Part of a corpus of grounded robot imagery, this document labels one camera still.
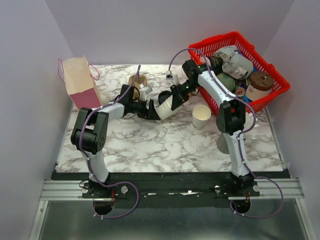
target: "marble surface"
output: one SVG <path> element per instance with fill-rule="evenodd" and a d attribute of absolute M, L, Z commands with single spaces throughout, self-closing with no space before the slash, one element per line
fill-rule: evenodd
<path fill-rule="evenodd" d="M 137 65 L 96 66 L 101 78 L 96 82 L 104 103 L 120 93 Z M 142 65 L 140 74 L 146 75 L 153 92 L 149 99 L 158 105 L 158 94 L 169 90 L 166 80 L 168 65 Z M 180 65 L 171 68 L 180 82 L 187 78 Z M 192 110 L 206 102 L 199 95 L 192 96 L 177 113 L 161 122 L 148 121 L 134 116 L 116 119 L 109 123 L 107 141 L 103 148 L 104 162 L 110 172 L 229 172 L 230 156 L 220 152 L 216 141 L 220 132 L 215 116 L 206 126 L 196 130 L 192 126 Z M 88 172 L 81 153 L 71 144 L 70 137 L 78 115 L 74 106 L 58 159 L 57 171 Z M 281 161 L 265 111 L 257 114 L 254 129 L 245 136 L 245 149 L 249 166 L 253 171 L 282 171 Z"/>

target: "red plastic basket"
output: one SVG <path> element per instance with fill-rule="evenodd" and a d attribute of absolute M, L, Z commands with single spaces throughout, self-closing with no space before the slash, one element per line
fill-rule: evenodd
<path fill-rule="evenodd" d="M 206 56 L 212 56 L 216 50 L 224 46 L 236 45 L 238 50 L 259 70 L 266 72 L 274 79 L 274 86 L 272 92 L 259 100 L 250 102 L 249 105 L 255 112 L 261 111 L 268 103 L 272 101 L 279 94 L 284 93 L 290 88 L 290 84 L 284 79 L 283 76 L 277 72 L 276 68 L 272 64 L 268 64 L 256 51 L 255 46 L 250 44 L 239 32 L 233 31 L 227 34 L 217 35 L 209 37 L 201 42 L 191 44 L 189 48 L 199 49 Z M 189 50 L 191 58 L 198 64 L 202 64 L 200 61 L 200 54 L 198 52 Z M 218 114 L 219 106 L 209 95 L 209 93 L 202 87 L 199 88 L 199 92 L 209 105 L 215 115 Z"/>

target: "brown cup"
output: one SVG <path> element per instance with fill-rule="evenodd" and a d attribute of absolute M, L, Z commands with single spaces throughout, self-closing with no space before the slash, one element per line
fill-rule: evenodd
<path fill-rule="evenodd" d="M 133 81 L 133 79 L 135 78 L 136 75 L 131 75 L 129 77 L 129 82 L 128 84 L 130 85 Z M 147 86 L 148 84 L 148 80 L 147 80 L 147 77 L 145 75 L 139 75 L 139 78 L 140 78 L 140 81 L 138 79 L 138 77 L 136 77 L 134 83 L 133 83 L 133 86 L 135 86 L 137 89 L 140 89 L 140 84 L 143 84 L 143 86 Z M 139 92 L 134 89 L 134 94 L 133 94 L 133 98 L 136 99 L 139 97 Z"/>

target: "can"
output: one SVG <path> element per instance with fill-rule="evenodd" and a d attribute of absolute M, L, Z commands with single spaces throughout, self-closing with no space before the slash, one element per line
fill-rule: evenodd
<path fill-rule="evenodd" d="M 243 97 L 246 95 L 246 89 L 242 86 L 236 86 L 234 92 L 238 97 Z"/>
<path fill-rule="evenodd" d="M 252 101 L 264 98 L 272 92 L 275 84 L 273 78 L 264 71 L 256 71 L 249 77 L 246 97 Z"/>
<path fill-rule="evenodd" d="M 235 95 L 238 97 L 243 97 L 246 95 L 247 84 L 245 81 L 240 80 L 235 82 Z"/>

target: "paper bag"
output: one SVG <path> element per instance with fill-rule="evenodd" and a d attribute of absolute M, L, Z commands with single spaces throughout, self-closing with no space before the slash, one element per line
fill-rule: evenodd
<path fill-rule="evenodd" d="M 64 60 L 61 67 L 66 91 L 78 109 L 103 105 L 85 56 Z"/>

